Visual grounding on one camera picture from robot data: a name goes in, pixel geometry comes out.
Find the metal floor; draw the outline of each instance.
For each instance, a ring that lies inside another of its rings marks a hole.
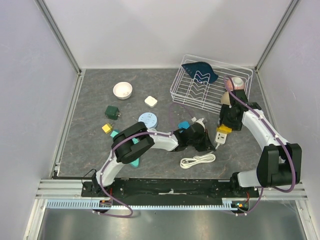
[[[120,210],[110,213],[122,214]],[[135,210],[134,216],[46,209],[38,240],[307,239],[294,201],[262,201],[248,216],[238,217],[214,210]]]

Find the dish rack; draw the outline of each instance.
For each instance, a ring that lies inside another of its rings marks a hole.
[[[249,99],[253,77],[251,69],[188,54],[183,57],[181,65],[195,62],[210,64],[213,71],[219,75],[218,79],[212,84],[208,82],[199,83],[196,79],[191,78],[185,69],[180,66],[170,88],[174,102],[220,114],[222,106],[220,99],[227,91],[224,83],[225,75],[241,78],[245,83],[244,91]]]

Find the yellow cube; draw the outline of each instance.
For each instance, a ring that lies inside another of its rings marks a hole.
[[[102,127],[102,130],[106,133],[106,134],[108,134],[108,133],[110,133],[111,131],[112,131],[112,126],[111,126],[111,124],[110,123],[107,123],[106,125],[104,125],[103,127]]]

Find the white bowl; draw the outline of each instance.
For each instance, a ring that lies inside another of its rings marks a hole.
[[[113,87],[113,94],[118,99],[128,99],[132,94],[132,86],[126,81],[119,82]]]

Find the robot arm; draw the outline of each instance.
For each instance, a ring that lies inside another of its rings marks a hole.
[[[258,187],[264,188],[292,184],[292,172],[288,156],[283,146],[271,132],[284,144],[289,152],[295,170],[295,183],[300,181],[302,150],[297,143],[289,143],[266,120],[261,107],[256,102],[248,102],[243,90],[233,90],[232,93],[243,103],[258,113],[249,110],[243,104],[230,96],[230,104],[223,104],[220,112],[220,126],[229,128],[229,131],[240,131],[246,126],[257,140],[262,154],[256,169],[244,172],[235,172],[230,181],[233,188]]]
[[[135,161],[149,149],[179,152],[186,149],[187,146],[193,146],[198,152],[215,151],[206,131],[205,122],[205,118],[200,118],[188,129],[178,129],[173,133],[147,129],[143,122],[138,122],[118,133],[111,146],[112,149],[116,148],[115,151],[110,152],[102,168],[92,176],[94,188],[97,190],[101,185],[103,187],[111,185],[125,164]],[[139,139],[137,144],[133,144],[131,139],[123,142],[134,135],[139,135],[136,137]]]
[[[230,98],[231,106],[223,104],[221,107],[219,124],[224,129],[228,128],[230,132],[240,131],[242,126],[245,125],[257,140],[262,149],[262,154],[256,169],[232,174],[230,178],[231,188],[258,186],[267,188],[291,184],[292,172],[287,155],[269,129],[273,130],[282,143],[285,143],[294,165],[296,183],[299,183],[302,158],[300,146],[296,143],[288,143],[268,121],[265,121],[267,124],[265,126],[261,121],[261,118],[265,116],[260,106],[255,102],[248,102],[243,90],[234,90],[233,93],[255,109],[259,117],[235,99]],[[133,162],[151,148],[178,152],[183,151],[187,146],[193,146],[198,152],[215,151],[216,149],[212,145],[205,128],[205,122],[205,118],[200,118],[188,129],[178,129],[173,133],[147,129],[143,122],[138,122],[118,133],[113,139],[112,151],[105,164],[92,176],[95,190],[99,187],[111,185],[125,164]],[[131,140],[133,137],[139,139],[137,144],[134,144]]]

